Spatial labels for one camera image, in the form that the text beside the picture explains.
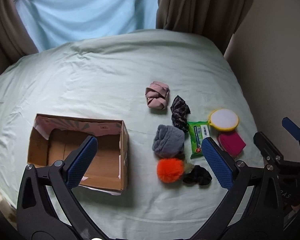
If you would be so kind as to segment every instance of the cardboard box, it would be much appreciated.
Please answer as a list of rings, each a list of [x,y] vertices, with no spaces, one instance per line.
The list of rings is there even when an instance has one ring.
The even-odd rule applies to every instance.
[[[98,152],[80,185],[119,195],[127,187],[128,132],[122,120],[98,120],[37,114],[30,135],[28,163],[50,166],[64,160],[88,135]]]

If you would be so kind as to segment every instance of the screw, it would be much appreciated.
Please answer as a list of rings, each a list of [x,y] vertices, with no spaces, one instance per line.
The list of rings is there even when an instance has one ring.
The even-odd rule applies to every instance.
[[[273,171],[273,166],[270,165],[270,164],[268,164],[268,165],[267,165],[267,169],[270,170],[270,171]]]
[[[238,167],[241,167],[241,168],[242,168],[242,167],[244,167],[244,165],[245,165],[245,164],[244,164],[243,161],[237,161],[237,166],[238,166]]]
[[[55,165],[56,167],[60,167],[62,164],[63,164],[63,161],[62,161],[62,160],[58,160],[58,161],[55,161],[55,162],[54,162],[54,165]]]
[[[28,165],[26,166],[26,169],[27,169],[27,170],[31,170],[32,167],[33,167],[33,164],[28,164]]]

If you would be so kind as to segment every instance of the blue gripper pad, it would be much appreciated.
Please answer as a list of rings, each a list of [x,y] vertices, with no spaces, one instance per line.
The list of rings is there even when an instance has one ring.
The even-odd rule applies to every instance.
[[[221,187],[231,189],[232,171],[207,138],[202,140],[201,150]]]
[[[297,140],[300,141],[300,128],[288,117],[282,119],[282,126]]]
[[[68,169],[66,185],[69,189],[79,185],[97,151],[98,141],[92,137]]]

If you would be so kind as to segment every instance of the green wet wipes package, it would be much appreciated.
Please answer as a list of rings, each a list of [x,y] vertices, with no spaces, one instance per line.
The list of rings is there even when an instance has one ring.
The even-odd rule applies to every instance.
[[[208,121],[206,122],[188,122],[189,134],[191,140],[191,159],[202,157],[201,143],[206,137],[209,137]]]

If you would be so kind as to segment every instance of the yellow rim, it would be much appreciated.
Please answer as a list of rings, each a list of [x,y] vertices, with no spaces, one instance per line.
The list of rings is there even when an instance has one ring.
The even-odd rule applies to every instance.
[[[230,131],[233,131],[233,130],[238,126],[238,124],[239,124],[239,116],[237,116],[238,120],[237,120],[236,125],[235,125],[234,127],[231,127],[231,128],[221,128],[221,127],[218,127],[218,126],[212,124],[212,122],[211,122],[211,115],[212,115],[214,112],[216,112],[216,111],[218,111],[218,110],[221,110],[221,109],[214,110],[214,111],[212,111],[212,112],[209,114],[209,118],[208,118],[208,123],[209,123],[209,125],[212,126],[212,127],[214,127],[216,130],[221,131],[221,132],[230,132]]]

